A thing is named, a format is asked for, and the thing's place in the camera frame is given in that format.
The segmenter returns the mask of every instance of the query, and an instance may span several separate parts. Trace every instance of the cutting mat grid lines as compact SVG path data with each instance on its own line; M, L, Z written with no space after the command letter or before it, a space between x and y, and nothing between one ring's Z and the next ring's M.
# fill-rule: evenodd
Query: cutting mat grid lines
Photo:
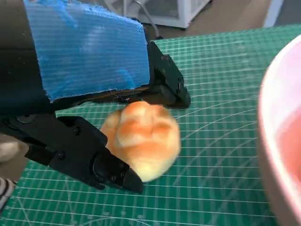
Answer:
M30 161L0 226L276 226L256 153L256 106L271 60L301 26L160 40L184 75L191 106L171 110L182 150L143 195L97 191ZM123 105L85 103L79 115L101 127Z

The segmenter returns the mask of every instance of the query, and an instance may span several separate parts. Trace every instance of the screw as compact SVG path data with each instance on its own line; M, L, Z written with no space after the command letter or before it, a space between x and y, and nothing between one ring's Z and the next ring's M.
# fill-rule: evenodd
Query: screw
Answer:
M111 181L112 181L112 182L115 182L115 180L116 180L116 176L112 176L112 177L111 177Z
M76 136L79 135L79 133L80 133L80 128L79 128L78 126L76 126L76 127L74 128L73 132L75 133Z
M58 159L64 159L65 158L65 152L59 152L57 157L58 157Z

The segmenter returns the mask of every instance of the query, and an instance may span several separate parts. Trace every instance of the blue duct tape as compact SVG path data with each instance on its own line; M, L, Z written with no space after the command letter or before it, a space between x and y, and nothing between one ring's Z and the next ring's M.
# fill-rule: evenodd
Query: blue duct tape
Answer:
M143 26L103 7L67 0L24 0L43 88L63 97L149 84Z

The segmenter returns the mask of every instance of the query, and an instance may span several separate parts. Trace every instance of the striped fabric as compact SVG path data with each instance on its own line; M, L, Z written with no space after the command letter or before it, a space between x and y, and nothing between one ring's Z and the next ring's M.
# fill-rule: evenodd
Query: striped fabric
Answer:
M16 183L14 181L0 178L0 214L9 197L12 195L15 185Z

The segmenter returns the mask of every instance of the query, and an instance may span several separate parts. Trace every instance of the golden brown crust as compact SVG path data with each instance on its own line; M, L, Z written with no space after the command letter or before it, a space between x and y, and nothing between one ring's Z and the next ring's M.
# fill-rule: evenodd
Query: golden brown crust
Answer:
M172 115L160 105L135 102L108 116L101 131L107 148L129 164L143 181L161 176L177 157L180 130Z

